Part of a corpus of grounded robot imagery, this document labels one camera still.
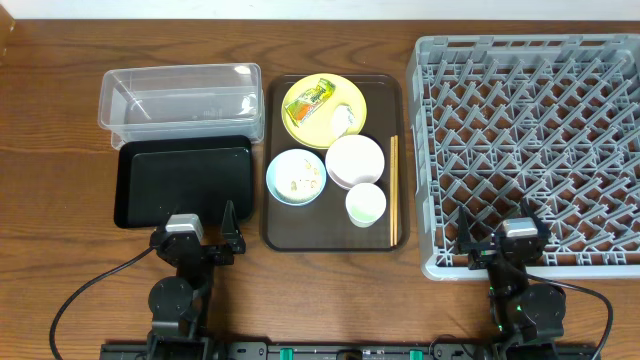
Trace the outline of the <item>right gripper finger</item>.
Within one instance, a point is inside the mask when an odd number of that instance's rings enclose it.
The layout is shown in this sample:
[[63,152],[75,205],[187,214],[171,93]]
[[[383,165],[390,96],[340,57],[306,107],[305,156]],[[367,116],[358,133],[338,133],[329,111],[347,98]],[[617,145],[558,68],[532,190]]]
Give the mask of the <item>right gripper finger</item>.
[[458,206],[457,218],[457,239],[455,242],[455,251],[457,253],[468,253],[474,245],[471,232],[467,222],[466,211],[463,205]]
[[533,221],[538,235],[549,235],[550,229],[542,222],[542,220],[535,214],[534,210],[529,205],[529,201],[523,198],[520,202],[521,215],[525,218],[529,218]]

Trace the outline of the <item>light blue bowl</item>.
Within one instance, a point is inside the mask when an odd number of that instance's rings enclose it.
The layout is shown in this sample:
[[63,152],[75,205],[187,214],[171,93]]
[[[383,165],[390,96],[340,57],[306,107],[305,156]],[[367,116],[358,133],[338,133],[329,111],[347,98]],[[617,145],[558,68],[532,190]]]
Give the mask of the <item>light blue bowl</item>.
[[[320,190],[311,196],[300,196],[290,190],[295,168],[303,159],[315,165],[321,174]],[[305,206],[314,201],[326,185],[326,169],[322,160],[314,153],[303,149],[290,149],[278,154],[266,170],[266,186],[269,193],[278,201],[290,206]]]

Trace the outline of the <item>rice and nut scraps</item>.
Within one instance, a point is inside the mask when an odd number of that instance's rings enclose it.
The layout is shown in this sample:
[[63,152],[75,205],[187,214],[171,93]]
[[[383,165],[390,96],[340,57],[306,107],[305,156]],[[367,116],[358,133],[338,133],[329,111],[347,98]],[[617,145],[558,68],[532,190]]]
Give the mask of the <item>rice and nut scraps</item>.
[[320,190],[321,174],[309,160],[303,159],[292,175],[290,190],[300,196],[311,196]]

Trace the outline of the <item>white cup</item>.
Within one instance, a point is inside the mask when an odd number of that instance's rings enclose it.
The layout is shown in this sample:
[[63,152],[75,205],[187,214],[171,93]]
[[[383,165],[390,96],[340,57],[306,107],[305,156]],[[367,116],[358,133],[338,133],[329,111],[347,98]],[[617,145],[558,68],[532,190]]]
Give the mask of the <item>white cup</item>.
[[345,207],[351,222],[360,228],[373,225],[384,214],[386,196],[372,183],[360,183],[351,188],[345,199]]

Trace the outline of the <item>pink bowl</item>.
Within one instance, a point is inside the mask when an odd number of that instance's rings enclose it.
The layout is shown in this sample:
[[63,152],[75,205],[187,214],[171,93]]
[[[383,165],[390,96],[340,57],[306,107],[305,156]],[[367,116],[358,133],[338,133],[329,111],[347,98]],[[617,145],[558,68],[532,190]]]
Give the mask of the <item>pink bowl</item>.
[[325,167],[329,177],[341,188],[350,190],[360,183],[377,182],[385,168],[382,148],[363,135],[346,135],[327,150]]

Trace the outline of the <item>green yellow snack wrapper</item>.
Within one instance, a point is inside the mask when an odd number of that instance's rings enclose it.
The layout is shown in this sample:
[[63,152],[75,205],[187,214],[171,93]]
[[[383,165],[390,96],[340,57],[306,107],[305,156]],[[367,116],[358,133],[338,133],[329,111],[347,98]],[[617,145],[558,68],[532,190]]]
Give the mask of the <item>green yellow snack wrapper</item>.
[[305,90],[295,100],[285,106],[287,115],[295,127],[300,127],[335,92],[336,85],[320,78],[313,88]]

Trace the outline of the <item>white tissue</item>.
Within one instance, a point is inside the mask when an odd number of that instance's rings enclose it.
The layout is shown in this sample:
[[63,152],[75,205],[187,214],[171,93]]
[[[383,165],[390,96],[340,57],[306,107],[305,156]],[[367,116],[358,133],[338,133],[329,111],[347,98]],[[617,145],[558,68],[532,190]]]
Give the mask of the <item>white tissue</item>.
[[343,136],[355,122],[351,107],[340,104],[336,107],[331,118],[331,129],[335,138]]

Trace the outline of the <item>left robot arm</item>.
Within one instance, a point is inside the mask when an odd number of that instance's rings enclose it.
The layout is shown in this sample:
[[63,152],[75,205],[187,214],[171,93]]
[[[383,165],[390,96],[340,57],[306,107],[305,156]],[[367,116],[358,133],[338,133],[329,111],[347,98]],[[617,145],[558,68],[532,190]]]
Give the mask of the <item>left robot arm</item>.
[[227,201],[221,223],[221,245],[204,245],[204,230],[196,214],[173,214],[150,237],[159,258],[176,268],[151,289],[152,313],[147,338],[149,360],[219,360],[227,356],[225,345],[206,330],[208,306],[216,267],[232,265],[236,254],[246,251],[235,207]]

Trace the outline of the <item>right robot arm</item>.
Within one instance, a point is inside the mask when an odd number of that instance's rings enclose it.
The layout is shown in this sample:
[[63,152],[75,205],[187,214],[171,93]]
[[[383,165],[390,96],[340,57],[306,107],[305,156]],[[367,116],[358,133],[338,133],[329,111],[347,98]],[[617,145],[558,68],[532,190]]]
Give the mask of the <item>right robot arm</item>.
[[527,201],[521,216],[503,221],[485,242],[472,239],[463,206],[458,207],[456,254],[468,257],[470,270],[485,270],[490,314],[500,335],[477,347],[475,359],[542,359],[558,357],[553,340],[564,334],[566,294],[547,282],[529,282],[526,265],[538,260],[551,232]]

